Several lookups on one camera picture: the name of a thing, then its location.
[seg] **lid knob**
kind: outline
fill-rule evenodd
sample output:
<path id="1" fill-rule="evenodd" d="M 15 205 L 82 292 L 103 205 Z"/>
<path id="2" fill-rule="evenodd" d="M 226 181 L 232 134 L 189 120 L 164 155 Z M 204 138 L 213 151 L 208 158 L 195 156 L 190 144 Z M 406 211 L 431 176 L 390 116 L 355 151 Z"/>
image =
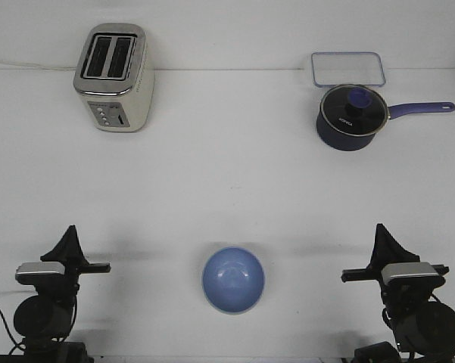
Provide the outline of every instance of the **lid knob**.
<path id="1" fill-rule="evenodd" d="M 367 108 L 372 104 L 370 91 L 362 87 L 353 87 L 348 92 L 348 102 L 356 108 Z"/>

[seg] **purple handle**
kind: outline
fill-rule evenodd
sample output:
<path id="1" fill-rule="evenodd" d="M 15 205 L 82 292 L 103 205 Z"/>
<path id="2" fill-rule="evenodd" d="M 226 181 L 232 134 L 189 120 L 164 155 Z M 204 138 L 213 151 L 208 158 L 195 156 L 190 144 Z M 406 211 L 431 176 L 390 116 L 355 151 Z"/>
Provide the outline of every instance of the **purple handle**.
<path id="1" fill-rule="evenodd" d="M 426 102 L 417 104 L 396 104 L 388 108 L 391 119 L 397 119 L 409 113 L 453 112 L 455 104 L 452 102 Z"/>

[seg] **silver toaster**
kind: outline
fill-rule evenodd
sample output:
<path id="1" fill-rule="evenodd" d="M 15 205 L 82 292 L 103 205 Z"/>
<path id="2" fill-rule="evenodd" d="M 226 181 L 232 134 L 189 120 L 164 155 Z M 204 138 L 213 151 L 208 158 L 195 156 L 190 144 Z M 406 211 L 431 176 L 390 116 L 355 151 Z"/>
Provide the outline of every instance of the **silver toaster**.
<path id="1" fill-rule="evenodd" d="M 143 127 L 154 86 L 143 29 L 125 23 L 93 28 L 73 84 L 98 129 L 134 132 Z"/>

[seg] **blue bowl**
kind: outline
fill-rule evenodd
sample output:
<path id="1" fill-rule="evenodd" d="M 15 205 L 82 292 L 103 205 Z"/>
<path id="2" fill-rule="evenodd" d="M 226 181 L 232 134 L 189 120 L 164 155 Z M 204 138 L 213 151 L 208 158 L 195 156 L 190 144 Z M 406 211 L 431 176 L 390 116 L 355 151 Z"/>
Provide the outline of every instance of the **blue bowl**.
<path id="1" fill-rule="evenodd" d="M 264 272 L 252 253 L 227 247 L 207 261 L 202 285 L 213 306 L 224 312 L 239 313 L 259 300 L 264 288 Z"/>

